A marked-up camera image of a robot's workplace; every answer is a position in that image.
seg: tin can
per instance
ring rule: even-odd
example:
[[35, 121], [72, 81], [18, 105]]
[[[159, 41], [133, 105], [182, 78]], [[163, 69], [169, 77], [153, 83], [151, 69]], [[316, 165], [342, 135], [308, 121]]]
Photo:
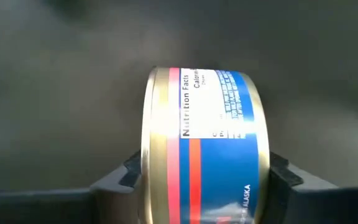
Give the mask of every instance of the tin can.
[[247, 75], [153, 69], [142, 125], [143, 224], [258, 223], [268, 174], [264, 111]]

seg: red stripe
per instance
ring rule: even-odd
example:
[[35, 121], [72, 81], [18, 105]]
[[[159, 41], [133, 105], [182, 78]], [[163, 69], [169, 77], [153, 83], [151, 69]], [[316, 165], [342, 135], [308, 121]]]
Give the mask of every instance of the red stripe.
[[190, 224], [201, 217], [201, 141], [190, 139]]
[[179, 68], [169, 69], [168, 110], [172, 121], [167, 138], [169, 223], [180, 224]]

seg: blurry background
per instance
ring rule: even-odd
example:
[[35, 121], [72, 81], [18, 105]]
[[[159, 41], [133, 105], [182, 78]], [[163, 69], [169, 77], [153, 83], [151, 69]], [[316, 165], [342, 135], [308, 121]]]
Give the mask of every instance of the blurry background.
[[271, 150], [358, 185], [358, 1], [0, 0], [0, 189], [116, 168], [154, 65], [246, 72]]

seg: pink stripe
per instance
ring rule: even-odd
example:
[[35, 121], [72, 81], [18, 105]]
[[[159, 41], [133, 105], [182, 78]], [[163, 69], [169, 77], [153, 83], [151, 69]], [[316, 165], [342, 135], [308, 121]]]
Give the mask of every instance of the pink stripe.
[[179, 76], [179, 68], [169, 69], [168, 107], [172, 127], [167, 141], [167, 184], [170, 224], [180, 224]]

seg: metal can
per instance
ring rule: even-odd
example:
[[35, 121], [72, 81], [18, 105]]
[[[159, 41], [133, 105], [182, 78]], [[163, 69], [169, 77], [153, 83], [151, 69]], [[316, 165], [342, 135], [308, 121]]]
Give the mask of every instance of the metal can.
[[247, 75], [153, 69], [142, 126], [143, 224], [258, 223], [268, 174], [264, 111]]

